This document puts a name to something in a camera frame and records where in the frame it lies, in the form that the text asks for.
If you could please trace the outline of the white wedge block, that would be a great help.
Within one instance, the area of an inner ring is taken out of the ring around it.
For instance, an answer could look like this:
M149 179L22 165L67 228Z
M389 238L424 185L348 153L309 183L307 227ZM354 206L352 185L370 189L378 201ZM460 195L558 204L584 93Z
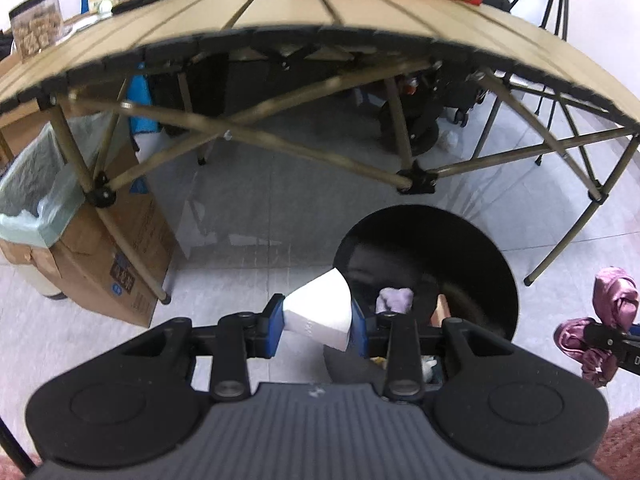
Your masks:
M352 293L343 274L333 268L288 294L283 317L289 332L345 351L352 328Z

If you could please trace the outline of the light pink fluffy towel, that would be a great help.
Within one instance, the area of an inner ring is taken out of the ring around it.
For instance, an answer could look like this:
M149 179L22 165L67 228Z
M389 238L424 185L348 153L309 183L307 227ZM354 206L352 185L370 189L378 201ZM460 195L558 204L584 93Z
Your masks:
M392 312L406 314L412 308L414 293L410 288L385 287L378 293L375 313Z

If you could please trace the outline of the pink satin scrunchie cloth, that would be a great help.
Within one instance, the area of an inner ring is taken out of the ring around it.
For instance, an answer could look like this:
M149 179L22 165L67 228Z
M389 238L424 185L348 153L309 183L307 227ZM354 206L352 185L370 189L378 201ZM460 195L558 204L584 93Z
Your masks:
M555 345L582 367L587 351L584 329L591 323L602 324L623 333L639 336L639 289L622 268L608 266L596 274L593 283L592 306L595 318L574 318L561 323L554 332ZM591 385L605 387L613 377L584 377Z

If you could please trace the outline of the pink brown scrub sponge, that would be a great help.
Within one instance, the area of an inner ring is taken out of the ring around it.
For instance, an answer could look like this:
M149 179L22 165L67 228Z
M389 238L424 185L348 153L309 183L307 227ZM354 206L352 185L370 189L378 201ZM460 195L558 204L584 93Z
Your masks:
M431 316L431 326L440 327L446 318L450 318L451 313L447 298L444 294L439 294L436 300L436 308Z

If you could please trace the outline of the black round trash bin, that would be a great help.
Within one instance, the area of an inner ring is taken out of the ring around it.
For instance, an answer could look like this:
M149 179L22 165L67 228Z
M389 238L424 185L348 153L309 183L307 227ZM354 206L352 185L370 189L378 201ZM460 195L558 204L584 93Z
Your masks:
M512 342L518 291L495 244L466 220L424 205L369 214L338 246L333 267L368 316L369 356L324 347L335 385L369 385L379 396L414 401L503 401L532 382L536 360ZM375 313L385 287L410 288L406 314ZM439 294L451 316L431 326Z

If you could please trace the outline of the cardboard box with green liner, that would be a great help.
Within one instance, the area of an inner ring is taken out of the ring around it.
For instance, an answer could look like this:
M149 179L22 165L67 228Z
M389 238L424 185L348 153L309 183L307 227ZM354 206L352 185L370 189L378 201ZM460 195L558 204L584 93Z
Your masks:
M110 116L67 119L89 167ZM137 164L127 119L119 119L106 173L111 177ZM174 233L144 177L125 190L116 193L107 211L161 283L176 246ZM151 324L157 299L86 202L50 122L1 179L1 250L10 263L38 269L79 307L134 325Z

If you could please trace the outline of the tan folding slat table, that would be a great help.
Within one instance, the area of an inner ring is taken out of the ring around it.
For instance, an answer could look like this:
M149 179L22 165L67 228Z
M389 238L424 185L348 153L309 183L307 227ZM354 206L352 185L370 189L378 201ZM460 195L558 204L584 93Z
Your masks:
M639 101L577 49L450 0L163 0L15 64L1 117L35 134L160 87L138 159L175 233L176 301L213 271L266 294L328 266L370 212L472 222L529 297L637 271Z

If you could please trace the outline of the clear jar with black lid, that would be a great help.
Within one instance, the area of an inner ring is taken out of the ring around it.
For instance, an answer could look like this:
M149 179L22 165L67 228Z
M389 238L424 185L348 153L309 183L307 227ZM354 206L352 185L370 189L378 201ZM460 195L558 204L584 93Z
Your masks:
M9 12L9 19L21 58L31 58L65 35L58 0L26 0Z

